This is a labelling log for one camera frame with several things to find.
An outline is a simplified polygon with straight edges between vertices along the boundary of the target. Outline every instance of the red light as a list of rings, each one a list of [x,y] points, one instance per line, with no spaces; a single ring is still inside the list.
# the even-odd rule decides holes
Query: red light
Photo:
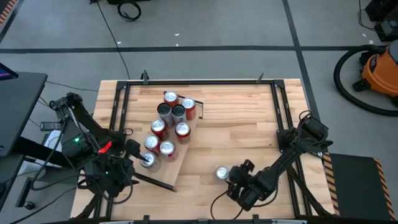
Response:
[[[112,146],[112,142],[109,141],[106,146],[100,150],[98,150],[99,153],[105,153],[110,147]]]

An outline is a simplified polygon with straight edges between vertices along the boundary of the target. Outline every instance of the wooden table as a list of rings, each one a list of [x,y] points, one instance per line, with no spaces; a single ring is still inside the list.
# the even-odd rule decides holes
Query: wooden table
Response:
[[[303,88],[299,79],[284,81],[294,125],[297,125],[299,113],[307,110]],[[116,81],[101,82],[94,119],[104,128],[109,127],[115,88]],[[139,133],[143,125],[152,122],[148,113],[156,113],[154,101],[162,98],[165,90],[173,90],[204,103],[204,118],[197,122],[175,183],[177,192],[140,181],[127,202],[113,206],[112,220],[142,220],[144,215],[150,215],[151,220],[211,219],[213,199],[227,188],[224,182],[215,179],[216,167],[232,167],[250,159],[256,165],[256,173],[280,156],[270,85],[134,86],[129,95],[129,105],[134,106],[128,109],[126,128]],[[278,96],[282,105],[280,91]],[[282,117],[287,128],[283,110]],[[321,160],[308,154],[302,155],[301,160],[308,188],[326,210],[334,213]],[[300,211],[305,214],[300,189],[297,186],[296,189]],[[117,200],[122,200],[128,193],[129,188],[126,187]],[[77,190],[71,217],[79,214],[91,197],[89,191]],[[216,218],[230,219],[239,210],[236,202],[224,196],[216,202],[213,213]],[[238,219],[252,218],[252,214],[259,214],[260,218],[294,217],[286,173],[279,179],[279,193],[272,204],[243,212]]]

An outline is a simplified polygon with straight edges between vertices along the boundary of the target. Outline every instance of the vacuum hose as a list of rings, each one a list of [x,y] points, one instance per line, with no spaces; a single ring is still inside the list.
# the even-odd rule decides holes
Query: vacuum hose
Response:
[[[347,61],[347,59],[349,59],[354,54],[356,54],[358,52],[362,52],[362,51],[369,51],[373,54],[383,54],[386,50],[384,48],[381,48],[381,47],[378,47],[375,45],[362,45],[354,50],[350,50],[349,52],[345,53],[340,58],[340,60],[337,62],[335,71],[333,73],[333,80],[335,81],[337,90],[344,98],[346,98],[352,104],[354,104],[368,112],[372,112],[372,113],[384,115],[384,116],[398,116],[397,110],[385,110],[385,109],[377,108],[375,106],[371,106],[371,105],[364,103],[363,101],[355,98],[353,95],[348,93],[348,91],[344,88],[343,84],[341,84],[340,72],[341,72],[342,66]]]

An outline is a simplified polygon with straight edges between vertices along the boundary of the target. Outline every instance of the soda can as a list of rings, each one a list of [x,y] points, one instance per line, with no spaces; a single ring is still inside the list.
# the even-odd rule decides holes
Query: soda can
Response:
[[[195,100],[191,98],[185,98],[182,100],[182,106],[185,108],[185,113],[187,114],[187,120],[191,121],[195,119]]]
[[[171,108],[173,108],[175,105],[179,103],[178,95],[173,91],[167,91],[166,94],[164,95],[164,102],[170,105]]]
[[[227,180],[229,175],[229,170],[225,166],[220,166],[216,169],[215,175],[220,180]]]
[[[156,158],[154,153],[145,152],[142,156],[148,160],[148,162],[140,161],[143,168],[148,169],[149,172],[157,172],[160,169],[160,160]]]
[[[189,124],[181,122],[175,127],[175,133],[177,135],[177,140],[181,144],[188,144],[191,139],[191,128]]]
[[[161,141],[166,141],[169,138],[169,129],[166,123],[161,119],[152,122],[150,129]]]
[[[171,141],[162,142],[162,144],[160,145],[160,152],[169,162],[175,161],[178,157],[175,144],[172,143]]]
[[[157,106],[157,113],[159,117],[167,123],[167,126],[171,128],[174,125],[172,108],[167,103],[161,103]]]
[[[148,151],[153,152],[156,156],[160,155],[160,140],[156,135],[151,134],[148,136],[144,145]]]
[[[175,124],[187,121],[187,114],[182,105],[175,105],[172,109],[173,121]]]

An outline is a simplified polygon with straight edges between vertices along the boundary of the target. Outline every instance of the red soda can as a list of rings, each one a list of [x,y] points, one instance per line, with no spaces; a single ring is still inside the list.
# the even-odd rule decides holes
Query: red soda can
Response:
[[[174,125],[172,108],[167,103],[161,103],[157,106],[157,113],[159,117],[167,123],[167,126],[171,128]]]
[[[150,129],[161,141],[166,141],[169,138],[169,129],[166,123],[161,119],[152,122]]]
[[[195,100],[191,98],[185,98],[182,100],[182,106],[185,108],[185,112],[187,114],[187,120],[191,121],[195,119]]]
[[[182,105],[175,105],[173,107],[172,116],[175,124],[187,121],[187,114],[185,112],[185,108]]]
[[[177,135],[177,140],[181,144],[188,144],[191,139],[191,128],[189,124],[181,122],[175,127],[175,133]]]
[[[164,102],[173,108],[178,104],[178,95],[173,91],[167,91],[164,95]]]
[[[160,140],[156,135],[151,134],[148,136],[144,141],[144,145],[148,151],[153,152],[156,156],[160,155]]]
[[[175,161],[178,157],[175,144],[172,143],[171,141],[162,142],[162,144],[160,144],[160,152],[169,162]]]

